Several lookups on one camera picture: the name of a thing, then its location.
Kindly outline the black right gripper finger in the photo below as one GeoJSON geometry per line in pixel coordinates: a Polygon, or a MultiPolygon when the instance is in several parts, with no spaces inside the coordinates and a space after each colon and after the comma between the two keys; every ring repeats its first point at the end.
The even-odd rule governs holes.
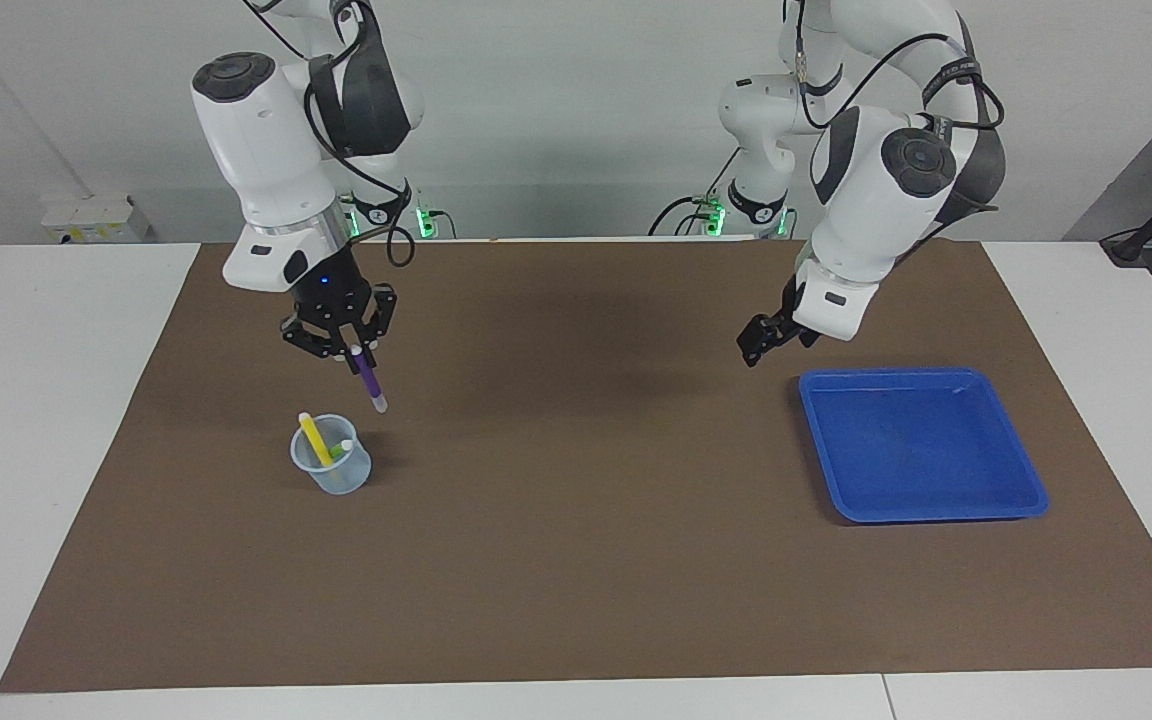
{"type": "Polygon", "coordinates": [[[344,363],[349,356],[346,338],[339,325],[319,327],[314,324],[306,325],[300,318],[285,318],[282,338],[285,342],[296,346],[300,350],[314,357],[320,357],[320,359],[344,363]]]}
{"type": "Polygon", "coordinates": [[[357,361],[358,367],[378,367],[376,361],[376,348],[380,340],[387,338],[394,310],[397,305],[397,293],[391,285],[376,285],[371,287],[371,314],[365,323],[356,324],[356,336],[361,341],[362,355],[364,359],[357,361]]]}

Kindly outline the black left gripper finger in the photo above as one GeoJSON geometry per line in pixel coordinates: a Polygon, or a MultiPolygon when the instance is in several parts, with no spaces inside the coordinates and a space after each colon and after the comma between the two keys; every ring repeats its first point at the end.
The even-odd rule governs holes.
{"type": "Polygon", "coordinates": [[[799,336],[799,325],[782,314],[755,314],[736,338],[742,361],[755,367],[765,355],[799,336]]]}

